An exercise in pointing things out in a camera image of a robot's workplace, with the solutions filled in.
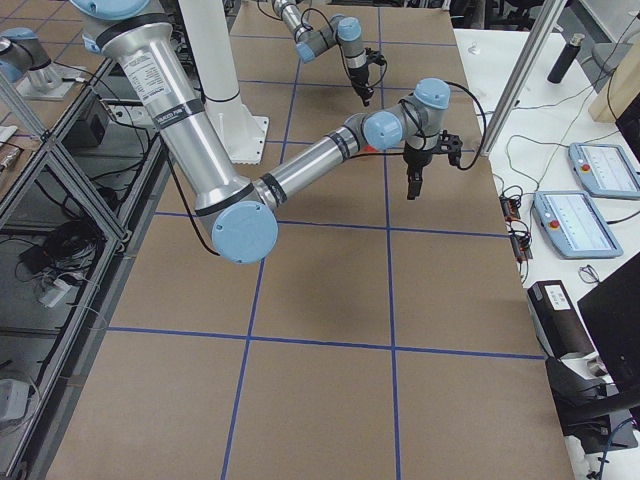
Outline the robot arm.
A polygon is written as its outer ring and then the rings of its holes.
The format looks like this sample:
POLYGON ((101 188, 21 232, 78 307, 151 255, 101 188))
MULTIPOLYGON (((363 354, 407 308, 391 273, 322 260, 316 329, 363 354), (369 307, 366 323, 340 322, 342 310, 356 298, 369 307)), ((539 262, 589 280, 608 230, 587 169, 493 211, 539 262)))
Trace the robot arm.
POLYGON ((449 106, 442 80, 421 80, 389 109, 357 114, 290 161, 252 181, 239 175, 170 45, 157 1, 77 1, 85 45, 120 64, 196 194, 196 213, 218 254, 238 264, 265 258, 278 235, 274 209, 366 146, 399 142, 433 153, 449 106))
POLYGON ((301 11, 297 1, 271 1, 275 17, 282 21, 295 41, 295 49, 302 63, 310 63, 323 53, 338 47, 341 61, 351 87, 367 107, 374 94, 369 82, 369 66, 385 65, 386 60, 380 52, 366 47, 362 38, 362 28, 358 18, 343 14, 328 19, 324 13, 309 7, 301 11), (315 29, 304 14, 317 12, 326 25, 315 29))

